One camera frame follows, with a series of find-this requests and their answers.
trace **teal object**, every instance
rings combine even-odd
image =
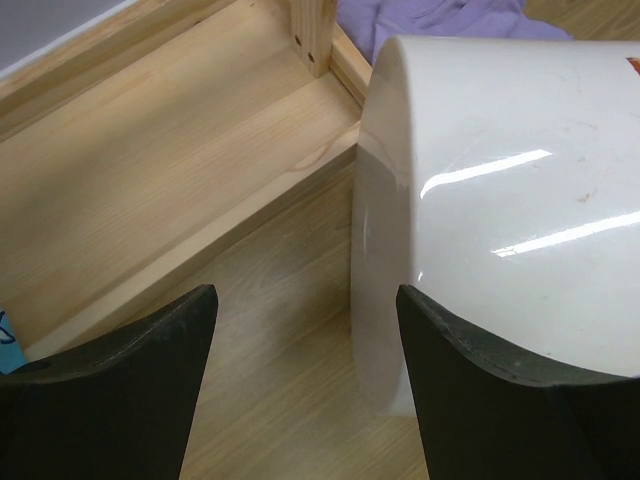
[[[0,374],[11,373],[26,363],[27,359],[9,325],[9,317],[0,309]]]

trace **wooden edge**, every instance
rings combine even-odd
[[[0,83],[0,141],[233,0],[139,0]]]
[[[364,106],[372,68],[339,25],[335,26],[330,67],[353,98]]]
[[[27,358],[35,360],[58,353],[116,328],[162,292],[347,165],[355,155],[359,127],[360,122],[357,122],[68,322],[28,346],[25,349]]]
[[[329,71],[337,3],[337,0],[291,2],[293,49],[316,78]]]

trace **wooden tray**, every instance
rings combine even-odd
[[[295,1],[141,0],[0,85],[0,305],[30,359],[118,325],[353,158],[370,67],[335,1]]]

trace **purple cloth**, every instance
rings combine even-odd
[[[393,35],[569,40],[531,20],[526,0],[338,0],[338,23],[369,62]]]

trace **white glossy container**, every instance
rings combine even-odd
[[[541,355],[640,374],[632,57],[640,43],[401,37],[383,48],[352,258],[356,366],[378,411],[413,413],[401,283]]]

